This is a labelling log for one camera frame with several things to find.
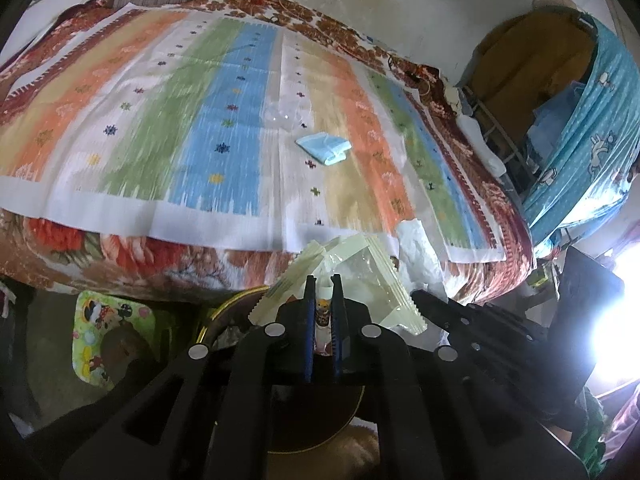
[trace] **silver screw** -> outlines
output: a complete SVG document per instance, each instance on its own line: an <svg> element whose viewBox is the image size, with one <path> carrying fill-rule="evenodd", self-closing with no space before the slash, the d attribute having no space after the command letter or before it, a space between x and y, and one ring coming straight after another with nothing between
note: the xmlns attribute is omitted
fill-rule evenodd
<svg viewBox="0 0 640 480"><path fill-rule="evenodd" d="M209 349L206 345L198 344L189 348L189 357L193 360L202 359L203 357L206 357L208 353Z"/></svg>
<svg viewBox="0 0 640 480"><path fill-rule="evenodd" d="M382 334L382 330L377 325L365 325L362 327L362 335L364 337L377 338Z"/></svg>
<svg viewBox="0 0 640 480"><path fill-rule="evenodd" d="M266 327L264 327L264 333L269 337L279 337L284 334L286 329L284 325L280 323L269 323Z"/></svg>
<svg viewBox="0 0 640 480"><path fill-rule="evenodd" d="M442 361L453 362L458 358L458 352L452 346L441 346L438 348L438 357Z"/></svg>

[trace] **yellow flower motif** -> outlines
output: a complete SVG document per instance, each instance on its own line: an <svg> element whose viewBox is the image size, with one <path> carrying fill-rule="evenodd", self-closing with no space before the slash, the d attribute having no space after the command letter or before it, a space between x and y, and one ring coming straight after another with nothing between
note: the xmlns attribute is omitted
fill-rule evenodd
<svg viewBox="0 0 640 480"><path fill-rule="evenodd" d="M92 153L86 158L86 163L89 166L95 166L99 162L100 162L100 155L98 155L97 153Z"/></svg>
<svg viewBox="0 0 640 480"><path fill-rule="evenodd" d="M220 184L224 179L224 175L220 175L219 173L212 173L209 175L210 184Z"/></svg>

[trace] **plastic wrapper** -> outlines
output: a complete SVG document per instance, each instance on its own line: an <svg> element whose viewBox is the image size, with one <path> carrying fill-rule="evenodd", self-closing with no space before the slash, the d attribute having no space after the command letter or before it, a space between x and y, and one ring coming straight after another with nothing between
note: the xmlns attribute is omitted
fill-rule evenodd
<svg viewBox="0 0 640 480"><path fill-rule="evenodd" d="M340 274L344 297L366 304L373 323L386 328L401 326L414 335L427 329L389 255L376 237L363 234L334 238L324 246L315 241L307 245L258 302L249 320L256 325L275 321L281 304L292 296L304 296L310 274L317 280L318 301L331 298L331 276Z"/></svg>

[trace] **maroon stripe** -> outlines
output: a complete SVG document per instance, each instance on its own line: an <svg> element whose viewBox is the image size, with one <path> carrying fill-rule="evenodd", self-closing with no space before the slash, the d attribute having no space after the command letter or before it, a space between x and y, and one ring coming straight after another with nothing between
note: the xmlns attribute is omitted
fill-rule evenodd
<svg viewBox="0 0 640 480"><path fill-rule="evenodd" d="M42 74L35 81L28 85L21 86L11 94L7 96L2 103L0 114L0 126L7 124L17 114L24 111L24 109L31 103L37 93L50 81L55 79L61 72L68 68L71 64L75 63L82 54L85 54L91 50L95 45L100 43L104 38L113 34L116 30L122 28L129 23L135 17L147 12L141 9L131 9L126 14L123 14L106 27L102 28L95 34L92 34L78 46L76 46L65 57L58 60L53 66L51 66L44 74Z"/></svg>
<svg viewBox="0 0 640 480"><path fill-rule="evenodd" d="M469 186L468 180L464 178L464 176L462 175L462 172L460 171L460 167L456 164L456 161L453 159L453 157L449 153L449 150L446 149L446 146L440 139L440 136L433 131L431 124L427 116L425 115L424 110L422 109L422 106L416 102L416 100L414 99L414 97L411 95L410 92L405 92L405 94L409 99L409 101L411 102L411 104L420 114L420 117L422 118L422 122L424 123L424 126L427 128L427 130L431 134L431 137L433 137L433 140L435 140L437 145L439 146L442 156L447 161L447 164L451 168L451 171L453 172L454 177L458 181L458 184L460 184L460 189L462 189L462 193L464 193L466 201L471 204L472 206L471 209L476 215L476 219L480 224L480 228L482 229L482 234L484 234L484 238L492 248L496 248L498 246L498 243L495 239L494 232L492 231L491 226L489 225L489 221L484 216L484 213L482 212L482 208L480 207L480 203L478 202L478 200L476 200L476 197L474 196L471 190L471 187Z"/></svg>

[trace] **green stripe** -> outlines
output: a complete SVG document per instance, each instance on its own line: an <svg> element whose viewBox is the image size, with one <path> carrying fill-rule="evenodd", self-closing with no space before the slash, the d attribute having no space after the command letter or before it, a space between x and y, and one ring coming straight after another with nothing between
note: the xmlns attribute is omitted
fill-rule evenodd
<svg viewBox="0 0 640 480"><path fill-rule="evenodd" d="M404 137L407 157L414 167L415 173L418 174L431 204L433 204L442 235L450 245L470 248L471 244L466 229L460 221L456 204L449 195L442 172L420 140L420 132L416 129L414 121L407 112L396 104L388 87L391 83L384 76L369 72L369 79L376 94L385 105L396 130Z"/></svg>
<svg viewBox="0 0 640 480"><path fill-rule="evenodd" d="M191 45L161 91L145 104L142 119L133 126L135 133L114 150L102 192L144 200L165 197L174 158L180 154L219 61L243 26L224 18Z"/></svg>

